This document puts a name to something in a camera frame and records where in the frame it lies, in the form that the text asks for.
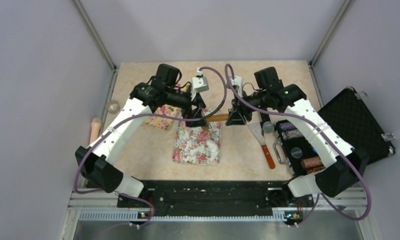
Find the wooden double-ended rolling pin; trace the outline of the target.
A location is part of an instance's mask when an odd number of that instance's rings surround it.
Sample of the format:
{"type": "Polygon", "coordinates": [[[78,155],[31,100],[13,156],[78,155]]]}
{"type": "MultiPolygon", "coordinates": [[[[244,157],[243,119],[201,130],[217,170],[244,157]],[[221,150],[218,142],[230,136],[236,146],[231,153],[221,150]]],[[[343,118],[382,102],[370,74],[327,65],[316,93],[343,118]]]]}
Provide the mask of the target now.
{"type": "Polygon", "coordinates": [[[206,120],[206,126],[202,126],[201,129],[202,129],[203,131],[207,131],[207,130],[209,130],[209,129],[211,128],[211,127],[210,127],[210,123],[213,123],[213,122],[222,122],[222,121],[226,122],[226,121],[228,120],[228,118],[229,118],[229,114],[228,114],[228,113],[225,113],[225,114],[215,114],[215,115],[213,115],[213,116],[210,116],[210,117],[208,117],[208,118],[205,119],[205,120],[206,120]]]}

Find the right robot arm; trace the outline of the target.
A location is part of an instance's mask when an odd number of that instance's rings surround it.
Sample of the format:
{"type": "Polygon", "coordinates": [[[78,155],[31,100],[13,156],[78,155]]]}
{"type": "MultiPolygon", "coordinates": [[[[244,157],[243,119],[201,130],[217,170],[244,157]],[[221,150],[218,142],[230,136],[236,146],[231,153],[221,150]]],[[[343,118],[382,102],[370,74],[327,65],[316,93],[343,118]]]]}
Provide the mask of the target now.
{"type": "Polygon", "coordinates": [[[363,174],[369,155],[364,149],[356,149],[336,133],[318,114],[306,94],[296,85],[284,86],[275,67],[255,72],[259,90],[245,94],[242,82],[234,75],[233,67],[224,67],[227,86],[234,93],[226,126],[246,125],[253,112],[284,117],[292,123],[316,150],[324,169],[296,177],[281,192],[281,200],[287,206],[295,206],[303,196],[324,194],[335,197],[353,184],[361,183],[366,195],[370,195],[363,174]]]}

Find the white dough piece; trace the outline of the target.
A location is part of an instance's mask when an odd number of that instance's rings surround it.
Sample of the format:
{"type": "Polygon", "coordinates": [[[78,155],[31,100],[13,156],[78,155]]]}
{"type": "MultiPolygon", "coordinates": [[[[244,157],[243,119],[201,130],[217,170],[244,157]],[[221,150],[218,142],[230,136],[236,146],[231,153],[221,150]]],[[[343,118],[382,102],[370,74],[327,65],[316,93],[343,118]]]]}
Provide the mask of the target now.
{"type": "Polygon", "coordinates": [[[211,153],[217,153],[219,151],[218,144],[215,141],[211,140],[211,139],[208,139],[205,142],[205,146],[206,146],[207,150],[209,152],[211,152],[211,153]]]}

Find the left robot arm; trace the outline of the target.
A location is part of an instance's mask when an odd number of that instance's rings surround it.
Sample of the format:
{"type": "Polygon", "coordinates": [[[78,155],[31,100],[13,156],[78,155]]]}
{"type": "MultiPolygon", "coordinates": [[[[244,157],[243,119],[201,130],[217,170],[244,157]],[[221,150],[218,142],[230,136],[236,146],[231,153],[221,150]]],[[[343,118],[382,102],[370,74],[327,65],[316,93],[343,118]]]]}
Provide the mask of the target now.
{"type": "Polygon", "coordinates": [[[155,111],[169,105],[182,110],[181,121],[204,124],[202,110],[206,107],[200,95],[208,91],[203,68],[196,70],[188,89],[177,86],[181,71],[169,64],[161,63],[147,82],[138,83],[129,94],[125,105],[108,128],[87,147],[80,146],[75,157],[78,164],[77,177],[84,177],[99,191],[129,196],[137,207],[148,202],[144,184],[116,168],[118,157],[135,131],[155,111]]]}

